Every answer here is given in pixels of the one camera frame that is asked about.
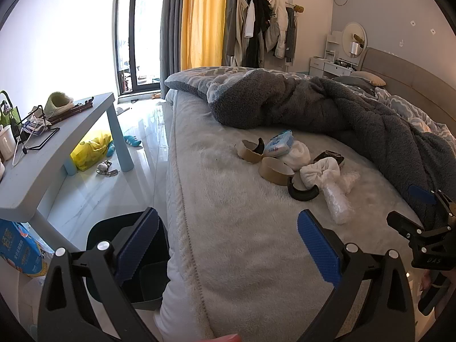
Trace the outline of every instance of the white marble floor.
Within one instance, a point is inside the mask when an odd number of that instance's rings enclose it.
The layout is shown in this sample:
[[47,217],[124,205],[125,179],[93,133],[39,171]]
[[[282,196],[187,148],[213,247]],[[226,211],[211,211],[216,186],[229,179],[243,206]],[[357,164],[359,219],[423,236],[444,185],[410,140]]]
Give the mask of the white marble floor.
[[[168,160],[168,135],[172,109],[164,100],[141,100],[119,115],[124,135],[134,135],[142,140],[141,146],[129,146],[135,168],[120,170],[117,155],[110,159],[111,170],[117,176],[106,177],[96,173],[97,165],[74,176],[67,176],[58,193],[49,222],[80,249],[85,249],[90,229],[99,221],[126,213],[154,207],[166,220],[166,165]],[[104,115],[94,129],[107,129]]]

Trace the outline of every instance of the pillow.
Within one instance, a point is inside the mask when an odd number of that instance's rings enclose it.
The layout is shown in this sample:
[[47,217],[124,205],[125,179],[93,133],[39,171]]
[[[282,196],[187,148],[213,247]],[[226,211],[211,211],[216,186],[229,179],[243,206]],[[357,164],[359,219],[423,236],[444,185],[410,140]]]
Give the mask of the pillow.
[[369,82],[372,86],[385,86],[386,82],[381,79],[380,77],[376,76],[375,74],[369,72],[363,72],[362,70],[359,72],[352,72],[351,76],[359,77],[365,79]]
[[364,78],[355,77],[355,76],[340,76],[332,79],[333,81],[343,83],[348,86],[356,86],[361,90],[366,91],[369,95],[375,96],[375,86],[372,86]]

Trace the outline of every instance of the glass door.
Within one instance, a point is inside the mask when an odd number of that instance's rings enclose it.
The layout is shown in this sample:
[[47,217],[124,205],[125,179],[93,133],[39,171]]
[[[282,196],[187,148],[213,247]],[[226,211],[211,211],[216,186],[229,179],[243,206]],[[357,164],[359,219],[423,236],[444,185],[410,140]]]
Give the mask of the glass door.
[[121,95],[160,89],[163,0],[117,0],[117,73]]

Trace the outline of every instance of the door frame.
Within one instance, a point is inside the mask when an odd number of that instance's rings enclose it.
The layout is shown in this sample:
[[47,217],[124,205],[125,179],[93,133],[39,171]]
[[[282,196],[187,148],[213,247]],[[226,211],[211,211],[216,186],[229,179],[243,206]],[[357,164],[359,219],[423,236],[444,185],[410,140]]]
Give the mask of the door frame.
[[115,0],[115,11],[114,11],[114,49],[115,49],[115,66],[117,75],[117,85],[119,90],[119,96],[131,96],[140,92],[151,92],[160,90],[160,83],[149,83],[145,85],[138,85],[136,77],[136,56],[135,56],[135,5],[136,0],[129,1],[129,14],[128,14],[128,36],[129,36],[129,64],[130,64],[130,76],[131,76],[131,88],[132,91],[123,92],[122,89],[122,78],[119,71],[119,47],[118,47],[118,14],[119,14],[119,0]]

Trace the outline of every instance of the yellow curtain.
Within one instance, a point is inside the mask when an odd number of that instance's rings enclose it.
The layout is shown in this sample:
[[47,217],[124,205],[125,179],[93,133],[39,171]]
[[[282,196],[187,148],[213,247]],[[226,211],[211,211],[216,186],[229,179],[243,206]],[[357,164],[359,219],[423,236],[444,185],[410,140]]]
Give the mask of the yellow curtain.
[[222,63],[226,0],[183,0],[181,70]]

